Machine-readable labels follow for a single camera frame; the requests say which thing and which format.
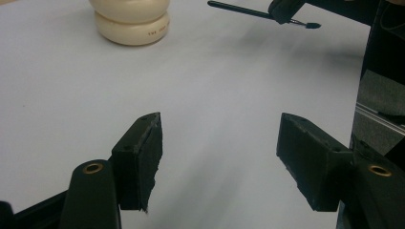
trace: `white roll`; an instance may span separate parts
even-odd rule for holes
[[[89,0],[93,8],[110,20],[121,23],[153,21],[167,11],[169,0]]]
[[[107,39],[128,46],[146,45],[158,41],[167,34],[169,15],[141,24],[123,24],[112,21],[95,12],[98,31]]]

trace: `brush tip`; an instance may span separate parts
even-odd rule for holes
[[[321,27],[320,24],[318,24],[318,23],[311,23],[311,22],[307,23],[307,25],[305,26],[306,29],[318,29],[318,28],[320,28],[320,27]]]

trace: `black tool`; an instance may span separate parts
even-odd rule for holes
[[[246,9],[246,8],[241,8],[241,7],[237,7],[237,6],[233,6],[233,5],[229,5],[226,3],[221,3],[221,2],[216,2],[216,1],[208,1],[208,6],[210,7],[214,7],[214,8],[219,8],[219,9],[223,9],[223,10],[230,10],[230,11],[236,11],[236,12],[240,12],[240,13],[244,13],[244,14],[248,14],[248,15],[252,15],[252,16],[257,16],[257,17],[262,17],[265,19],[269,19],[269,20],[276,20],[277,19],[271,15],[270,13],[266,13],[266,12],[260,12],[260,11],[256,11],[256,10],[251,10],[251,9]],[[294,24],[297,26],[302,26],[305,27],[306,29],[318,29],[321,27],[321,25],[319,25],[318,23],[303,23],[294,19],[290,19],[287,22],[283,22],[280,24],[284,24],[284,23],[289,23],[289,24]]]
[[[118,229],[121,210],[147,211],[162,156],[160,114],[148,114],[125,133],[109,160],[92,160],[73,172],[69,190],[13,214],[0,202],[0,228]]]

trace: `screw hole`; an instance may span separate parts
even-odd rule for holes
[[[95,173],[98,173],[99,171],[101,171],[102,168],[103,168],[102,164],[100,164],[100,163],[92,163],[92,164],[89,164],[86,167],[84,167],[83,173],[88,174],[88,175],[95,174]]]
[[[382,177],[390,177],[390,176],[393,175],[389,170],[387,170],[387,169],[385,169],[385,168],[383,168],[381,166],[377,166],[377,165],[369,166],[369,170],[372,173],[374,173],[376,175],[379,175],[379,176],[382,176]]]

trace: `metal rod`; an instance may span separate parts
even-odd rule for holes
[[[392,131],[395,131],[395,132],[399,133],[400,135],[405,136],[404,127],[392,123],[391,121],[387,120],[386,118],[382,117],[381,115],[378,115],[378,112],[368,108],[367,106],[365,106],[361,103],[357,103],[356,107],[355,107],[355,111],[389,129],[391,129]]]
[[[252,15],[252,16],[263,17],[266,19],[274,20],[274,18],[268,13],[250,10],[250,9],[246,9],[246,8],[241,8],[241,7],[229,5],[226,3],[208,1],[208,6],[223,9],[223,10],[236,11],[236,12],[240,12],[240,13],[244,13],[244,14],[248,14],[248,15]]]

